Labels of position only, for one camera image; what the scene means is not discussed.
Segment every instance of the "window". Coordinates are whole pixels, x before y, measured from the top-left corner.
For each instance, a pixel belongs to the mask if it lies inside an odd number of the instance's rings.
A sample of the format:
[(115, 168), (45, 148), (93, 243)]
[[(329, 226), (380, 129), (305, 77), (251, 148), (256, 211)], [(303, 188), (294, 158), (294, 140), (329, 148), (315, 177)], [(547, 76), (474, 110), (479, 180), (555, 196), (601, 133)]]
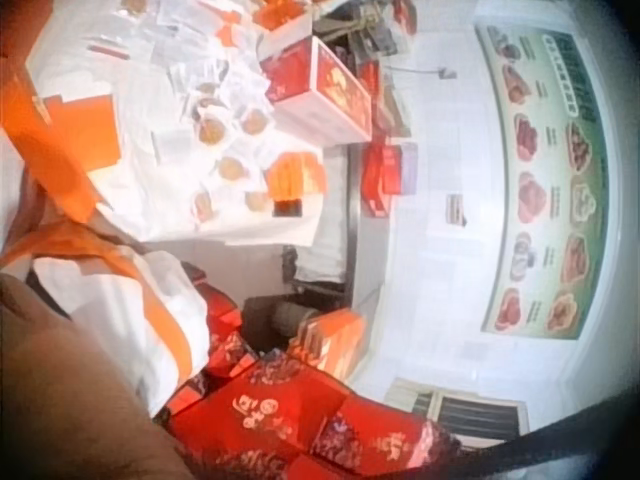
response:
[(396, 379), (389, 406), (430, 418), (462, 442), (464, 450), (491, 447), (529, 431), (526, 406)]

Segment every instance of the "plastic bag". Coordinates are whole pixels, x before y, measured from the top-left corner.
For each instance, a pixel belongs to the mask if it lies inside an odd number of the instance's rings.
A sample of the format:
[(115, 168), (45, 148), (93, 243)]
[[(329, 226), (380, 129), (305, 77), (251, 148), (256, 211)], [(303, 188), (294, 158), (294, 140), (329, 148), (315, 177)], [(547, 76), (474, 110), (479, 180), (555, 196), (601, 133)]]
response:
[(170, 254), (140, 256), (63, 221), (32, 232), (0, 262), (19, 278), (30, 265), (120, 368), (151, 416), (206, 365), (206, 302)]

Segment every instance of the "wall notice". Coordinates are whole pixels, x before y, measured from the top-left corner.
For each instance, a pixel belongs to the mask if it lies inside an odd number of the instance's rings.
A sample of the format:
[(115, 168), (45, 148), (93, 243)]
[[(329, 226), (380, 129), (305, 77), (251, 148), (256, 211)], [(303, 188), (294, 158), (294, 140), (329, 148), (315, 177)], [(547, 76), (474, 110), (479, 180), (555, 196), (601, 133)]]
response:
[(571, 35), (478, 24), (506, 153), (505, 237), (482, 327), (577, 339), (603, 261), (607, 152), (588, 72)]

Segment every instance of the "wall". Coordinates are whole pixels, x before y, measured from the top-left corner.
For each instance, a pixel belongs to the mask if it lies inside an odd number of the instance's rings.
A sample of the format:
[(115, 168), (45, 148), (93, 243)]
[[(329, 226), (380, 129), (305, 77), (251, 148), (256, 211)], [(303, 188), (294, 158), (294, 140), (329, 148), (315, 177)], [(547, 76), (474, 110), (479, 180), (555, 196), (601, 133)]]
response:
[[(394, 206), (395, 234), (374, 334), (376, 352), (370, 368), (357, 379), (356, 388), (383, 396), (388, 388), (385, 382), (397, 375), (485, 396), (523, 400), (528, 404), (532, 428), (538, 428), (593, 403), (598, 388), (612, 392), (628, 383), (629, 374), (612, 378), (610, 370), (625, 371), (630, 362), (637, 363), (633, 345), (638, 331), (635, 296), (612, 287), (637, 285), (637, 275), (625, 267), (621, 256), (629, 254), (628, 242), (633, 243), (637, 232), (637, 223), (633, 223), (637, 222), (637, 148), (620, 147), (624, 161), (614, 174), (629, 182), (623, 190), (629, 197), (619, 199), (627, 207), (620, 209), (618, 219), (625, 228), (625, 238), (622, 243), (610, 242), (613, 247), (608, 256), (617, 263), (608, 275), (609, 281), (602, 282), (596, 294), (600, 298), (595, 304), (602, 309), (593, 309), (596, 313), (587, 320), (580, 341), (481, 333), (503, 228), (504, 156), (496, 100), (473, 31), (474, 15), (573, 31), (572, 7), (581, 6), (577, 2), (569, 5), (542, 0), (416, 4), (420, 21), (412, 54), (392, 58), (388, 64), (414, 70), (447, 67), (456, 70), (458, 78), (439, 80), (435, 75), (393, 73), (411, 114), (421, 169), (418, 194), (400, 198)], [(597, 12), (582, 16), (585, 25), (602, 21)], [(589, 25), (581, 34), (589, 44), (601, 45), (598, 35), (615, 28), (611, 24), (598, 28)], [(620, 38), (607, 41), (624, 43)], [(629, 55), (622, 49), (619, 57), (629, 62)], [(623, 89), (627, 95), (618, 99), (617, 85), (604, 80), (619, 75), (618, 82), (634, 85), (637, 72), (613, 61), (600, 70), (606, 73), (600, 80), (607, 95), (599, 95), (599, 104), (602, 110), (615, 112), (608, 141), (616, 147), (628, 135), (627, 131), (617, 131), (616, 125), (631, 129), (637, 125), (637, 109), (617, 102), (637, 105), (637, 91)], [(611, 153), (612, 157), (617, 155), (617, 148)], [(444, 196), (457, 190), (464, 192), (465, 211), (473, 222), (464, 230), (452, 231), (443, 222)], [(624, 308), (614, 309), (615, 305)], [(617, 322), (607, 322), (604, 312), (616, 315)], [(620, 353), (610, 356), (613, 345), (620, 347)], [(587, 381), (590, 374), (598, 375), (599, 381)]]

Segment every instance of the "person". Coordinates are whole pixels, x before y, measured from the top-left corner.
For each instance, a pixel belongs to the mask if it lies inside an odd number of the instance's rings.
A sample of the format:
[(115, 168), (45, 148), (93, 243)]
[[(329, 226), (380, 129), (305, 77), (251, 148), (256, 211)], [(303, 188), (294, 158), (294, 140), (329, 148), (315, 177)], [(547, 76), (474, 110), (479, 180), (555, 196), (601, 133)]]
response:
[(191, 480), (100, 347), (0, 274), (3, 478)]

